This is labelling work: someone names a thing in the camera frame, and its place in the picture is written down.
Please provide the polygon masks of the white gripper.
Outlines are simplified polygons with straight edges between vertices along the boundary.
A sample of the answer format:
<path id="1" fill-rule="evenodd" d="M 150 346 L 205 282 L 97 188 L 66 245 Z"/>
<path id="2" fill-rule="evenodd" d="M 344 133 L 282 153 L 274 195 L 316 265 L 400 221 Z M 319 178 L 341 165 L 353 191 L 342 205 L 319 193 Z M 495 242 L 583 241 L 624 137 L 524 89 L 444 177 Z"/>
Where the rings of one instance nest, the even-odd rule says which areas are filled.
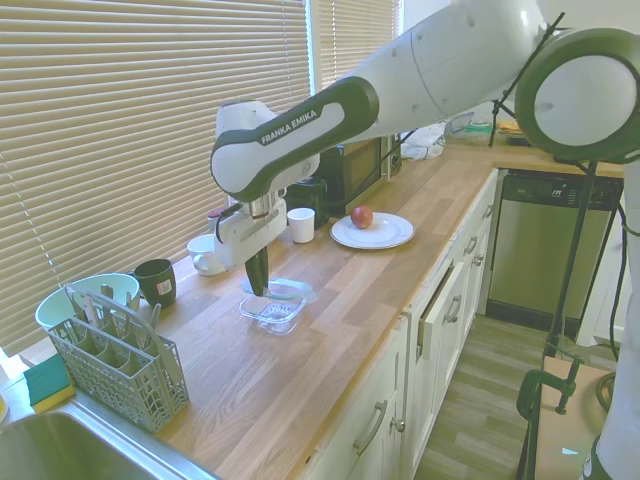
<path id="1" fill-rule="evenodd" d="M 235 203 L 225 212 L 216 227 L 215 254 L 226 270 L 245 263 L 251 290 L 263 296 L 269 289 L 269 254 L 267 247 L 287 226 L 286 202 L 278 198 L 262 218 L 249 213 L 249 205 Z"/>

